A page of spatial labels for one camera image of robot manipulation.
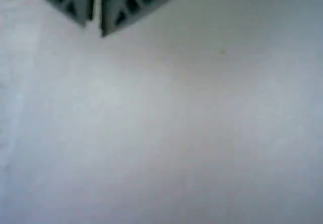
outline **white wall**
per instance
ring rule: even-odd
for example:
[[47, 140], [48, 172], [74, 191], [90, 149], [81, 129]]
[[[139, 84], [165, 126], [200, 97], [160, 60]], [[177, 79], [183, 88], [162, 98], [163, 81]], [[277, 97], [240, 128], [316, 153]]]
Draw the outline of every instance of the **white wall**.
[[46, 7], [2, 223], [320, 223], [323, 0], [173, 0], [106, 39]]

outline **light gray surface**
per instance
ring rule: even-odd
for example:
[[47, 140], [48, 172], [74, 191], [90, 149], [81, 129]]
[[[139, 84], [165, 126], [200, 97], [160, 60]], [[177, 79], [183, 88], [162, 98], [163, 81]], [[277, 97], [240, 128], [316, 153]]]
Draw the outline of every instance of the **light gray surface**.
[[42, 7], [1, 223], [322, 223], [322, 5], [174, 0], [105, 40]]

